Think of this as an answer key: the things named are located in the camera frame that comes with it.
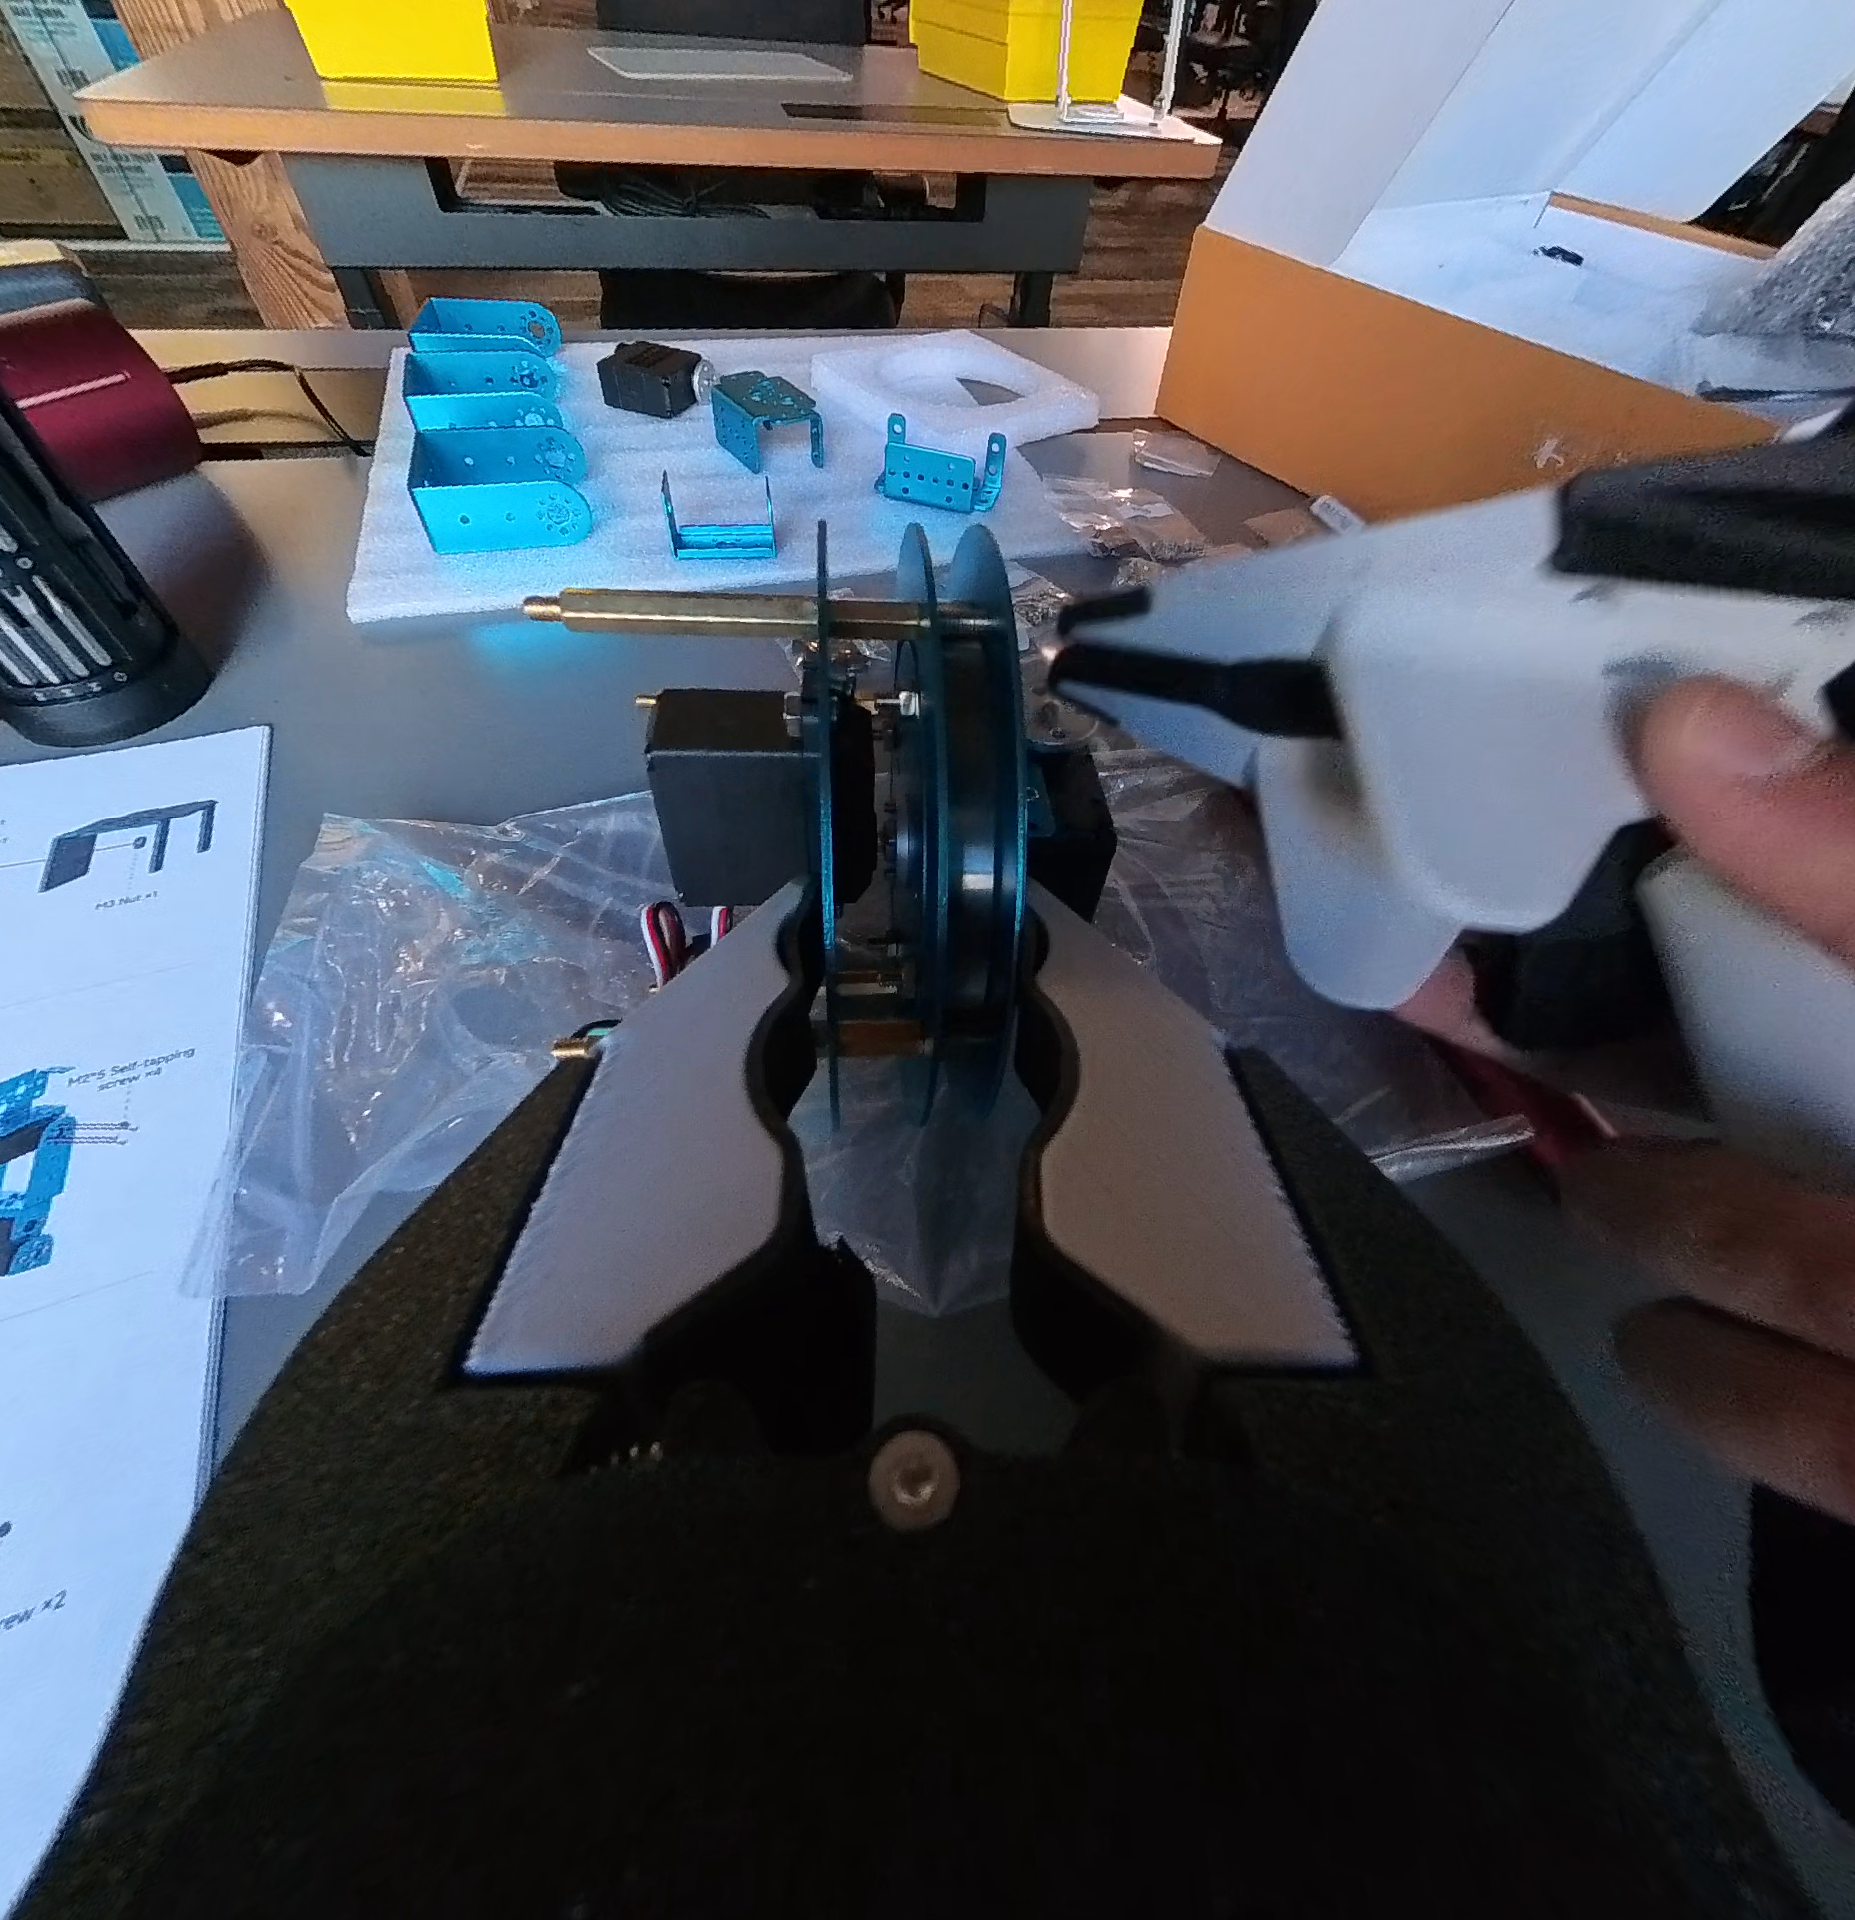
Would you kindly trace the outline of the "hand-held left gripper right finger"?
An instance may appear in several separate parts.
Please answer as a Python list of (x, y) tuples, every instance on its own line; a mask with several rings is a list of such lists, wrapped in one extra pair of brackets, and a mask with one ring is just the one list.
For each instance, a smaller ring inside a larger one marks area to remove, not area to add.
[(1037, 1125), (1031, 1255), (1229, 1374), (1334, 1374), (1356, 1346), (1209, 1027), (1079, 917), (1035, 917), (1019, 1020)]

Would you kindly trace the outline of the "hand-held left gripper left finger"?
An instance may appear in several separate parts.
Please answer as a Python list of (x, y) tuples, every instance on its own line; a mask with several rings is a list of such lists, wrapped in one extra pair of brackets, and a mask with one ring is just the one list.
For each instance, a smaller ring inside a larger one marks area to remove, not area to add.
[(841, 1360), (841, 1271), (791, 1129), (815, 908), (783, 883), (609, 1036), (467, 1339), (471, 1381)]

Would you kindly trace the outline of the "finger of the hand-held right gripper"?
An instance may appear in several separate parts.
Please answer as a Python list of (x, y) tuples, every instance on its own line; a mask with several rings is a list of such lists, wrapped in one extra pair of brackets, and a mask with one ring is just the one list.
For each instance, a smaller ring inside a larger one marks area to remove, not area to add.
[(1554, 491), (1502, 493), (1360, 533), (1207, 559), (1163, 576), (1129, 616), (1083, 616), (1061, 651), (1189, 660), (1302, 660), (1348, 605), (1390, 634), (1418, 613), (1456, 648), (1506, 665), (1566, 659), (1564, 588), (1546, 584)]
[(1664, 851), (1622, 712), (1658, 660), (1542, 596), (1352, 588), (1312, 637), (1219, 639), (1129, 588), (1059, 616), (1051, 680), (1159, 753), (1249, 776), (1286, 957), (1402, 1007), (1474, 947), (1486, 1013), (1660, 1013), (1638, 880)]

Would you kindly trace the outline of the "blue rotary base assembly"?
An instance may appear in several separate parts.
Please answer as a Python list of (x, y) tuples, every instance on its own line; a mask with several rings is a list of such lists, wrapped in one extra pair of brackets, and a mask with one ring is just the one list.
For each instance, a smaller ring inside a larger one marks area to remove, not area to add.
[(1113, 832), (1081, 745), (1029, 738), (1007, 560), (971, 527), (935, 565), (905, 527), (893, 596), (565, 588), (529, 621), (583, 634), (783, 645), (795, 689), (649, 697), (645, 768), (677, 900), (751, 908), (795, 885), (817, 927), (829, 1096), (849, 1054), (907, 1064), (919, 1122), (987, 1115), (1027, 979), (1031, 879), (1093, 912)]

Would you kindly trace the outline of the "grey desk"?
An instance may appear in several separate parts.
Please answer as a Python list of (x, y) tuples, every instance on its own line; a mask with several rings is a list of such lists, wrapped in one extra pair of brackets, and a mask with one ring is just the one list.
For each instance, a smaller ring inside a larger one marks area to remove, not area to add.
[[(337, 330), (147, 330), (161, 365), (273, 359), (319, 377), (359, 409), (377, 399), (389, 335)], [(1169, 330), (1035, 328), (1001, 332), (1021, 359), (1089, 389), (1109, 422), (1155, 412)], [(127, 550), (175, 594), (187, 621), (207, 623), (203, 645), (229, 648), (211, 693), (157, 740), (267, 727), (267, 820), (259, 880), (255, 965), (283, 912), (299, 862), (323, 814), (467, 825), (589, 805), (627, 793), (641, 776), (633, 745), (631, 665), (581, 659), (585, 645), (521, 641), (519, 623), (493, 637), (465, 621), (357, 631), (343, 613), (343, 576), (355, 547), (363, 467), (341, 448), (275, 450), (283, 419), (225, 431), (231, 440), (193, 477), (103, 508)], [(1604, 1351), (1624, 1275), (1570, 1232), (1542, 1201), (1538, 1174), (1512, 1152), (1468, 1164), (1432, 1162), (1404, 1197), (1506, 1305), (1586, 1421), (1642, 1525), (1686, 1639), (1708, 1708), (1772, 1836), (1824, 1917), (1855, 1917), (1855, 1835), (1820, 1802), (1784, 1754), (1776, 1727), (1752, 1701), (1752, 1640), (1744, 1605), (1726, 1581), (1746, 1571), (1746, 1497), (1692, 1446), (1648, 1421), (1620, 1386)], [(301, 1295), (247, 1298), (215, 1325), (201, 1469), (205, 1488), (307, 1329), (343, 1289), (343, 1266), (383, 1226), (381, 1213), (329, 1279)], [(1035, 1391), (1031, 1366), (1003, 1348), (1005, 1309), (975, 1314), (973, 1356), (953, 1364), (947, 1405), (973, 1405), (999, 1434), (1035, 1437), (1059, 1402)]]

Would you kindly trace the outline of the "person's right hand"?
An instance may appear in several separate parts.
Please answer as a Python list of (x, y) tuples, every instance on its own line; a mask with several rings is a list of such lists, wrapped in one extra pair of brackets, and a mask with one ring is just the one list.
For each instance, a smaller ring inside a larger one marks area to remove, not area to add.
[[(1640, 711), (1632, 759), (1684, 852), (1855, 972), (1855, 749), (1698, 679)], [(1610, 1337), (1630, 1386), (1730, 1476), (1855, 1529), (1855, 1198), (1666, 1143), (1590, 1149), (1558, 1185), (1662, 1292)]]

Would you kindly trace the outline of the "pile of small screw bags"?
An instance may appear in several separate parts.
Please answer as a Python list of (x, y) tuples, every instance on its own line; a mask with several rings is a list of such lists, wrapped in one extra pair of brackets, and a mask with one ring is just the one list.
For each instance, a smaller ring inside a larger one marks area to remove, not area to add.
[(1029, 462), (1047, 505), (1117, 586), (1366, 529), (1338, 496), (1294, 491), (1159, 422), (1051, 439)]

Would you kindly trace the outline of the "printed instruction manual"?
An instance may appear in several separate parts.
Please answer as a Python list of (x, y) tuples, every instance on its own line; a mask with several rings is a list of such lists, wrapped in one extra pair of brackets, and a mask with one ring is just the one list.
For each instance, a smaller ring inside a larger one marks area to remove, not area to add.
[(0, 768), (0, 1917), (113, 1716), (209, 1463), (183, 1279), (227, 1141), (269, 733)]

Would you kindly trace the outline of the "white foam cutout piece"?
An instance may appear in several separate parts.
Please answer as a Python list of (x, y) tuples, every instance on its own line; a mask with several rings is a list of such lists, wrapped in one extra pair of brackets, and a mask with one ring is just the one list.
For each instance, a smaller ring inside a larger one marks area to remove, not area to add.
[(979, 454), (993, 434), (1015, 448), (1101, 421), (1097, 396), (1081, 384), (965, 330), (823, 346), (811, 360), (809, 393), (829, 429), (835, 421), (863, 425), (883, 443), (891, 419), (901, 416), (909, 444), (965, 456)]

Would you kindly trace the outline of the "clear acrylic stand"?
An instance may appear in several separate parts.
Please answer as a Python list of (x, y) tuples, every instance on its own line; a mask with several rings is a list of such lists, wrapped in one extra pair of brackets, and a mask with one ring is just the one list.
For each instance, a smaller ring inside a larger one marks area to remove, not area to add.
[(1195, 131), (1177, 114), (1173, 114), (1179, 74), (1179, 46), (1189, 4), (1173, 2), (1169, 6), (1169, 32), (1163, 44), (1161, 82), (1149, 108), (1139, 107), (1127, 97), (1119, 97), (1105, 104), (1085, 102), (1073, 97), (1069, 82), (1075, 6), (1075, 2), (1059, 4), (1053, 101), (1007, 104), (1005, 113), (1009, 123), (1025, 132), (1081, 134), (1091, 138), (1191, 140)]

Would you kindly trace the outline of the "yellow box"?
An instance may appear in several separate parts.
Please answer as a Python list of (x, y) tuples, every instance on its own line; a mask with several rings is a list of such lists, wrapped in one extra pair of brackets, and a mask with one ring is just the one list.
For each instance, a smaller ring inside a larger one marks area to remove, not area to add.
[(283, 8), (323, 82), (499, 82), (485, 2), (285, 2)]
[[(1085, 104), (1121, 92), (1141, 2), (1075, 2), (1067, 87)], [(911, 2), (909, 42), (919, 73), (1005, 104), (1053, 104), (1059, 89), (1059, 2)]]

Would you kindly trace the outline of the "black servo motor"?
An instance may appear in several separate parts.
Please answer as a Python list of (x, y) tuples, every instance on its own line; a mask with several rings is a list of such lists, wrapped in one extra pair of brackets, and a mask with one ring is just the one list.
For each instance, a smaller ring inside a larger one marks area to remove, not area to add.
[(675, 345), (619, 343), (595, 365), (603, 405), (647, 421), (675, 421), (699, 407), (717, 378), (697, 351)]

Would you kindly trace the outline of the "wooden background table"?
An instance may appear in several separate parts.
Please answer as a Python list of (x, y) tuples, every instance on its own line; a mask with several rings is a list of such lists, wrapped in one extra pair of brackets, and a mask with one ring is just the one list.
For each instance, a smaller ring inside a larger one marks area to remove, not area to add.
[[(499, 82), (339, 82), (315, 74), (289, 13), (253, 13), (77, 94), (91, 132), (127, 150), (277, 156), (349, 324), (391, 328), (387, 272), (733, 272), (1015, 278), (1015, 324), (1045, 324), (1051, 282), (1083, 256), (1097, 180), (1199, 180), (1203, 132), (1061, 132), (925, 76), (911, 49), (693, 44), (503, 25)], [(479, 204), (475, 166), (677, 171), (767, 179), (951, 179), (921, 218), (817, 215), (789, 187), (773, 210), (615, 213)]]

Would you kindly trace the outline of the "small blue metal bracket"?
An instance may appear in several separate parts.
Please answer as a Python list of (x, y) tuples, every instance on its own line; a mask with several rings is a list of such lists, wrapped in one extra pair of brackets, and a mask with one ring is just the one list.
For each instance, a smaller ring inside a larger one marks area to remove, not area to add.
[(671, 557), (685, 562), (763, 562), (779, 553), (771, 480), (763, 480), (763, 506), (757, 517), (741, 523), (687, 523), (675, 513), (671, 477), (659, 474), (659, 501)]
[(761, 371), (721, 374), (707, 394), (715, 444), (747, 472), (765, 472), (763, 436), (783, 426), (801, 426), (809, 458), (825, 467), (825, 425), (817, 401), (793, 382)]

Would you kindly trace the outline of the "large blue metal bracket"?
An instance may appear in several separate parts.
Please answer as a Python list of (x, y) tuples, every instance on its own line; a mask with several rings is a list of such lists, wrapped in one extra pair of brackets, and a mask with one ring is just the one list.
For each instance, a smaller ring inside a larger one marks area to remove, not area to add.
[(401, 396), (415, 433), (563, 426), (555, 368), (525, 349), (409, 351)]
[(567, 548), (593, 533), (585, 450), (561, 426), (423, 429), (409, 496), (439, 557)]
[(529, 354), (563, 349), (557, 318), (535, 300), (429, 298), (409, 327), (415, 354)]

